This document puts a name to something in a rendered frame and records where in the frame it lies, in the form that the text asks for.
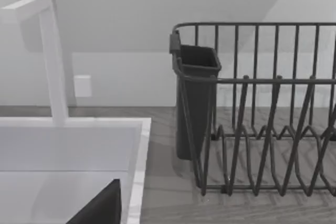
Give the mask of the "dark grey cutlery holder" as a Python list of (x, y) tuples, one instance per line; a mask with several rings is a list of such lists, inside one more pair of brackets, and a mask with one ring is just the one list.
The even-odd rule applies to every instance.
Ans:
[[(222, 69), (215, 49), (210, 47), (182, 45), (183, 72), (188, 76), (209, 78), (218, 76)], [(209, 83), (186, 81), (187, 101), (193, 140), (197, 156), (200, 155), (207, 126)], [(191, 160), (186, 129), (182, 95), (177, 92), (176, 154), (179, 159)]]

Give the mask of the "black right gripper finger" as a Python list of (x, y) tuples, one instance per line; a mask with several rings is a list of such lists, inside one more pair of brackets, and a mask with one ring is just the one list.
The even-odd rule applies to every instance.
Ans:
[(114, 179), (66, 224), (121, 224), (120, 179)]

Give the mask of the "white sink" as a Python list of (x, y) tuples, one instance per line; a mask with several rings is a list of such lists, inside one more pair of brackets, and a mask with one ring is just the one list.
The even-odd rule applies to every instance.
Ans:
[(121, 224), (140, 224), (150, 118), (0, 127), (0, 224), (66, 224), (120, 179)]

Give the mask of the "tall white tap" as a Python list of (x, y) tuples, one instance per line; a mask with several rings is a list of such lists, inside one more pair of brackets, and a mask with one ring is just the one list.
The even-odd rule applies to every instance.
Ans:
[(55, 0), (19, 0), (1, 8), (6, 23), (39, 16), (51, 117), (0, 117), (0, 127), (63, 127), (69, 119), (65, 72)]

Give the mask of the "white wall socket plate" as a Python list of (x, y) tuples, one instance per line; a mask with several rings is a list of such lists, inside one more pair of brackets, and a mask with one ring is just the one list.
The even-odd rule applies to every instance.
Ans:
[(76, 98), (88, 98), (92, 96), (92, 84), (90, 75), (74, 76), (74, 88)]

